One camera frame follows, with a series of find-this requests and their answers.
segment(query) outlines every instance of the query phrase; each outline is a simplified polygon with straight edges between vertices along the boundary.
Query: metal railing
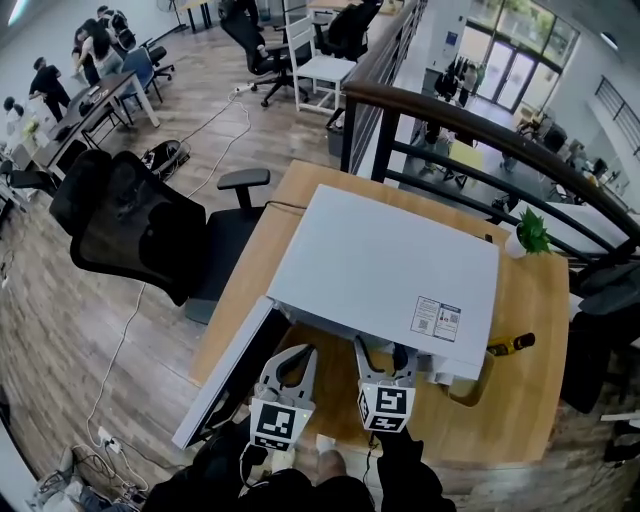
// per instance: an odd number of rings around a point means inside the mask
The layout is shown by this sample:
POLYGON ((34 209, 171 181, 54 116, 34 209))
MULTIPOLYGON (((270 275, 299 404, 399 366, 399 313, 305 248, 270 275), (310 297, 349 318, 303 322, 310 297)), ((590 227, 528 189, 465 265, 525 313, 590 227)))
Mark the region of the metal railing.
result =
POLYGON ((616 88, 604 76, 596 90, 596 97, 613 116, 636 158, 640 158, 640 119, 616 88))
MULTIPOLYGON (((443 184, 427 182, 415 175, 390 170, 388 166, 391 153, 398 151, 442 165, 449 170, 526 201, 573 228, 602 249, 598 253, 587 254, 563 240, 550 237, 551 243, 569 257, 572 267, 582 269, 576 282, 585 279, 598 269, 628 261, 640 245, 640 226, 604 192, 594 187, 587 179, 576 173, 574 169, 558 158, 556 154, 551 153, 543 146, 526 140, 516 132, 492 121, 434 98, 372 81, 350 81, 345 84, 344 89, 347 95, 347 122, 354 122, 353 110, 358 105, 368 105, 383 112, 375 160, 371 170, 372 180, 384 182, 386 178, 389 178, 401 184, 430 192, 449 201, 454 201, 508 224, 516 226, 520 223, 520 219, 505 213, 503 210, 493 208, 476 199, 454 192, 443 184), (510 182, 503 181, 492 174, 478 171, 448 157, 396 141, 396 131, 401 115, 410 116, 418 121, 434 122, 442 128, 485 143, 503 154, 510 155, 550 178, 553 183, 562 185, 576 197, 593 206, 623 231, 629 237, 629 240, 618 247, 614 247, 588 226, 577 222, 552 204, 514 186, 510 182)), ((350 128, 345 124, 345 133, 348 133, 349 130, 353 131, 354 127, 350 128)), ((349 149, 349 141, 345 141, 342 154, 343 171, 353 172, 353 157, 353 152, 349 149)))
MULTIPOLYGON (((369 51, 360 59, 349 81, 367 81, 392 85, 427 5, 427 0, 409 0, 384 30, 369 51)), ((350 104, 347 96, 345 118, 346 146, 354 168, 357 168, 371 140, 382 111, 364 103, 350 104)))

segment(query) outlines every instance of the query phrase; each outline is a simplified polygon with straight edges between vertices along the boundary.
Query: trash bin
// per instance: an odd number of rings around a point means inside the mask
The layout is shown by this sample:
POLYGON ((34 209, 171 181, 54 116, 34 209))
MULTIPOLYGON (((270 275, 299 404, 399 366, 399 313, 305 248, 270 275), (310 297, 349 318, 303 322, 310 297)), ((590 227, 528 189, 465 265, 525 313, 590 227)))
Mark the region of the trash bin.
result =
POLYGON ((335 156, 337 158, 342 157, 342 143, 344 141, 344 128, 336 128, 334 123, 336 119, 338 119, 342 113, 344 112, 343 108, 339 108, 336 110, 329 122, 327 123, 327 142, 329 144, 329 154, 331 156, 335 156))

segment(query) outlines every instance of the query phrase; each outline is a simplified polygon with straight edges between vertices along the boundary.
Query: white cable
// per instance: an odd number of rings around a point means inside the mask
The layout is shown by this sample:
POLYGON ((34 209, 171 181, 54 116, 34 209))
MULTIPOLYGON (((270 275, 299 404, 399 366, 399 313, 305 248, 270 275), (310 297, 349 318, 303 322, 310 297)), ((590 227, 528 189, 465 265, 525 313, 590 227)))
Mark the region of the white cable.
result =
POLYGON ((122 454, 122 458, 124 459, 124 463, 127 466, 127 469, 131 472, 131 474, 133 476, 135 476, 138 480, 140 480, 141 482, 144 483, 144 489, 140 489, 142 492, 146 492, 149 490, 149 484, 147 483, 147 481, 142 478, 138 473, 136 473, 133 469, 131 469, 131 466, 129 465, 129 459, 127 459, 126 454, 124 453, 124 449, 120 449, 120 453, 122 454))
POLYGON ((77 445, 75 445, 73 448, 71 448, 71 451, 73 452, 73 450, 75 450, 76 448, 83 448, 83 449, 85 449, 85 450, 87 450, 87 451, 91 452, 93 455, 95 455, 96 457, 98 457, 98 458, 102 461, 102 463, 105 465, 105 467, 106 467, 106 468, 107 468, 111 473, 113 473, 113 476, 114 476, 114 477, 116 477, 118 480, 120 480, 120 482, 121 482, 123 485, 126 485, 126 484, 127 484, 127 482, 125 482, 125 481, 122 479, 122 477, 121 477, 118 473, 116 473, 115 469, 113 469, 111 466, 109 466, 109 464, 107 464, 107 461, 105 461, 105 460, 104 460, 100 455, 98 455, 98 453, 97 453, 93 448, 91 448, 90 446, 87 446, 86 444, 77 444, 77 445))
POLYGON ((198 190, 200 190, 202 187, 204 187, 207 183, 209 183, 209 181, 211 180, 211 178, 213 177, 213 174, 216 172, 216 169, 218 168, 218 165, 220 165, 220 162, 222 161, 222 159, 225 157, 225 155, 227 154, 227 151, 229 151, 229 148, 231 147, 231 145, 237 141, 240 137, 242 137, 245 133, 247 133, 249 130, 251 130, 251 119, 249 118, 249 111, 245 108, 245 106, 240 102, 240 101, 235 101, 236 96, 238 95, 237 92, 233 91, 231 93, 229 93, 229 96, 227 96, 227 99, 229 100, 229 103, 227 103, 227 105, 220 111, 218 112, 212 119, 211 121, 213 121, 213 119, 215 119, 216 117, 218 117, 220 114, 222 114, 225 110, 227 110, 227 108, 229 108, 231 105, 240 105, 240 108, 242 108, 242 110, 244 111, 244 113, 247 115, 247 128, 240 134, 237 135, 231 142, 229 142, 229 144, 227 144, 227 147, 225 148, 224 152, 222 153, 222 155, 220 155, 220 158, 218 158, 218 161, 216 162, 216 164, 213 166, 213 169, 211 169, 211 172, 209 173, 209 176, 207 176, 207 179, 204 180, 200 186, 198 186, 198 188, 196 188, 193 192, 191 192, 191 194, 189 194, 187 197, 190 198, 191 196, 193 196, 196 192, 198 192, 198 190))
POLYGON ((93 415, 96 413, 96 409, 98 408, 98 403, 100 402, 100 399, 102 398, 102 394, 104 393, 104 386, 107 383, 107 379, 109 378, 109 374, 111 373, 111 369, 113 368, 113 364, 116 361, 116 357, 118 357, 118 352, 120 352, 120 349, 122 348, 122 344, 124 343, 124 340, 127 337, 127 329, 129 328, 129 324, 131 323, 131 321, 133 320, 133 317, 136 316, 136 314, 138 313, 138 310, 140 309, 140 300, 142 299, 142 293, 144 292, 144 289, 146 288, 147 284, 144 283, 142 285, 142 288, 140 289, 140 293, 138 294, 138 300, 136 301, 136 309, 135 311, 131 314, 131 316, 129 317, 129 320, 127 320, 127 323, 124 326, 124 330, 122 331, 122 337, 120 338, 120 342, 118 343, 118 347, 116 348, 116 351, 113 354, 113 357, 111 358, 111 361, 109 362, 109 367, 107 368, 107 373, 104 376, 104 379, 102 379, 102 384, 100 385, 100 393, 98 393, 98 398, 96 399, 96 402, 93 404, 93 409, 91 410, 91 414, 89 414, 89 416, 87 417, 87 434, 89 435, 89 439, 91 440, 91 444, 93 444, 93 446, 95 446, 96 448, 102 448, 102 445, 100 445, 99 443, 96 443, 93 440, 93 436, 91 435, 91 429, 89 428, 89 422, 91 421, 91 418, 93 418, 93 415))

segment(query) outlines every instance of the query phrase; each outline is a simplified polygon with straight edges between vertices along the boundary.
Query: white chair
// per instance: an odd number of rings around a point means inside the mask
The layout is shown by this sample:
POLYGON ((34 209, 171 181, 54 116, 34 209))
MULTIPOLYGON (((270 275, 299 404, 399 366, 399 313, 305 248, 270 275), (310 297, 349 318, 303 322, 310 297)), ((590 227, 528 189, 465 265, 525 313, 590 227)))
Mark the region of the white chair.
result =
POLYGON ((291 56, 291 67, 293 72, 294 91, 296 95, 296 109, 312 110, 323 114, 333 114, 340 106, 340 89, 342 82, 356 65, 355 62, 326 55, 316 55, 315 34, 310 16, 305 16, 294 23, 287 23, 287 41, 289 42, 289 55, 291 56), (306 64, 298 67, 296 62, 296 50, 302 46, 311 45, 312 58, 306 64), (300 102, 300 92, 298 91, 298 80, 300 78, 311 78, 313 80, 313 92, 322 91, 327 94, 316 105, 307 105, 300 102), (334 87, 320 87, 317 81, 331 82, 334 87), (333 108, 325 107, 325 103, 334 97, 333 108))

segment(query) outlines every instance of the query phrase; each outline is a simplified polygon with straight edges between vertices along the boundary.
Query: bottle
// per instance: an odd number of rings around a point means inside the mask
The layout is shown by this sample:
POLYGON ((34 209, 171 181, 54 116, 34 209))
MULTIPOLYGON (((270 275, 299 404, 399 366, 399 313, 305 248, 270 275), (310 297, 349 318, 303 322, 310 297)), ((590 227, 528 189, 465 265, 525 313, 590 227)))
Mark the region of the bottle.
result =
POLYGON ((494 356, 508 356, 517 350, 532 347, 536 342, 536 335, 532 332, 523 334, 513 338, 511 336, 503 336, 489 340, 487 351, 494 356))

